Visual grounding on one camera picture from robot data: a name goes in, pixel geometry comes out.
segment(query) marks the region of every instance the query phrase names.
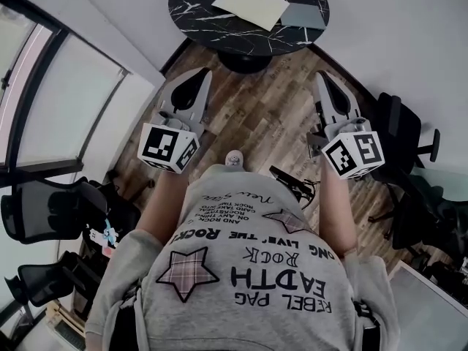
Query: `table base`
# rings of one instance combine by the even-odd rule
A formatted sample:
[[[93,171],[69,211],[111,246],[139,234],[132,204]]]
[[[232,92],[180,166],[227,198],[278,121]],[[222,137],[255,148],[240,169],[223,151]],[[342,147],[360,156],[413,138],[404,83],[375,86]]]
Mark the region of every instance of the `table base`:
[[[241,74],[261,72],[270,64],[272,59],[272,56],[233,55],[220,50],[218,51],[218,57],[226,68]]]

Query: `star patch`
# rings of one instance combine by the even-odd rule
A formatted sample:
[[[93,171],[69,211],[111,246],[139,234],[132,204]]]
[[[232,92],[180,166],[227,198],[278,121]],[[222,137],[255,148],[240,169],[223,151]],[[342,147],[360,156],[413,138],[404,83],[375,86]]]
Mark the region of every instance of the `star patch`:
[[[298,217],[294,216],[291,212],[286,211],[284,209],[282,209],[281,212],[264,214],[263,217],[265,217],[266,219],[274,219],[276,221],[281,222],[288,234],[293,234],[301,230],[308,231],[309,233],[314,233],[304,221],[302,221]]]
[[[172,251],[169,268],[156,282],[173,285],[182,303],[186,303],[198,284],[219,282],[219,278],[204,265],[206,252],[208,252],[208,247],[203,247],[189,254]]]

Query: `book page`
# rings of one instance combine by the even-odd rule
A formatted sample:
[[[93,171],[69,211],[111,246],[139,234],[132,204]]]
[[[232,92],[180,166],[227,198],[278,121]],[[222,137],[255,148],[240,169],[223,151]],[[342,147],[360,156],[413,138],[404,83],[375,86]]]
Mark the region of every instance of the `book page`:
[[[216,0],[212,5],[271,31],[289,3],[285,0]]]

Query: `sleeve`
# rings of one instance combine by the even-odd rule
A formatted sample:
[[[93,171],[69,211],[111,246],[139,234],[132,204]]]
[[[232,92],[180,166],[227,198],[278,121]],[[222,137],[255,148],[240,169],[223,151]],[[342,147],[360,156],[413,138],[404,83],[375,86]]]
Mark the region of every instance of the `sleeve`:
[[[99,343],[110,309],[119,302],[129,287],[146,276],[163,245],[144,230],[127,234],[114,251],[101,284],[93,300],[93,306],[85,324],[86,341]]]
[[[381,257],[360,260],[356,251],[344,257],[355,300],[364,301],[380,324],[380,351],[396,351],[400,328],[390,281]]]

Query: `black marble table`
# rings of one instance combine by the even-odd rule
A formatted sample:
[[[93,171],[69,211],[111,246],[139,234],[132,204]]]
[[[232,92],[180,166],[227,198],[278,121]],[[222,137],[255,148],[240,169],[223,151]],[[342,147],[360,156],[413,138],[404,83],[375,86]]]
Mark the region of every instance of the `black marble table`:
[[[218,51],[221,62],[235,72],[259,72],[272,56],[295,52],[312,44],[322,30],[281,26],[266,31],[233,14],[212,7],[215,0],[169,0],[169,13],[180,30],[200,45]],[[287,0],[316,5],[328,24],[327,0]]]

